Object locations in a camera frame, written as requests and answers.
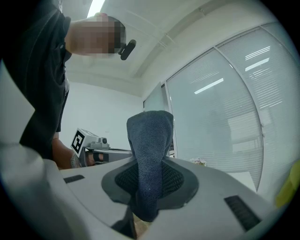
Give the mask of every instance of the black mesh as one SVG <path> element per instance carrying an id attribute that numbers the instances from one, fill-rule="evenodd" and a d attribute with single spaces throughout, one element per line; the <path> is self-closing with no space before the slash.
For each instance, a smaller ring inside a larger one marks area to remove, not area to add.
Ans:
<path id="1" fill-rule="evenodd" d="M 163 170 L 163 194 L 162 198 L 178 190 L 183 182 L 183 175 L 169 165 L 162 162 Z M 130 195 L 135 196 L 138 189 L 138 164 L 126 169 L 119 173 L 115 178 L 116 184 L 128 192 Z"/>

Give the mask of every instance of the yellow-green object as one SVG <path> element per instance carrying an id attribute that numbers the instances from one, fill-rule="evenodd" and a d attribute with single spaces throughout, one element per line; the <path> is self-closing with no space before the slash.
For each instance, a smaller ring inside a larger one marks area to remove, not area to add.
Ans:
<path id="1" fill-rule="evenodd" d="M 291 168 L 290 175 L 282 186 L 279 194 L 276 197 L 276 206 L 281 207 L 289 203 L 300 184 L 300 160 L 294 163 Z"/>

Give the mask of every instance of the forearm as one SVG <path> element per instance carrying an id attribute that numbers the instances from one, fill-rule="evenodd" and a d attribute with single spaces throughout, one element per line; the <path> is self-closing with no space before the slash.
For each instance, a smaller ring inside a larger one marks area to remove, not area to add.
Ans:
<path id="1" fill-rule="evenodd" d="M 52 140 L 52 153 L 53 160 L 59 168 L 71 168 L 71 158 L 74 152 L 67 148 L 58 138 Z"/>

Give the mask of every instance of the blue-gray towel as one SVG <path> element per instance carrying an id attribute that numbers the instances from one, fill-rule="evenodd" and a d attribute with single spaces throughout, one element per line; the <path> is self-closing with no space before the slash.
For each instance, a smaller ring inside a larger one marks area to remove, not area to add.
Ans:
<path id="1" fill-rule="evenodd" d="M 162 196 L 162 158 L 173 139 L 173 115 L 149 111 L 127 121 L 130 148 L 138 163 L 136 209 L 141 220 L 151 222 L 157 215 L 157 200 Z"/>

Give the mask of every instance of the white ceiling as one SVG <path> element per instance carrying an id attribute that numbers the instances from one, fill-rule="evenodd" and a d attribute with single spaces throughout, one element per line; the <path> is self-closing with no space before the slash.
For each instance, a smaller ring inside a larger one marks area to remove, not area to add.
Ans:
<path id="1" fill-rule="evenodd" d="M 119 19 L 127 29 L 127 42 L 136 40 L 136 47 L 126 61 L 119 55 L 109 59 L 73 55 L 68 61 L 67 73 L 90 73 L 93 80 L 70 79 L 75 82 L 103 86 L 102 78 L 112 80 L 108 88 L 124 81 L 135 89 L 124 92 L 139 95 L 137 85 L 147 67 L 164 49 L 176 45 L 174 38 L 188 25 L 204 17 L 229 0 L 105 0 L 102 12 Z M 86 18 L 92 0 L 64 0 L 63 13 L 72 21 Z"/>

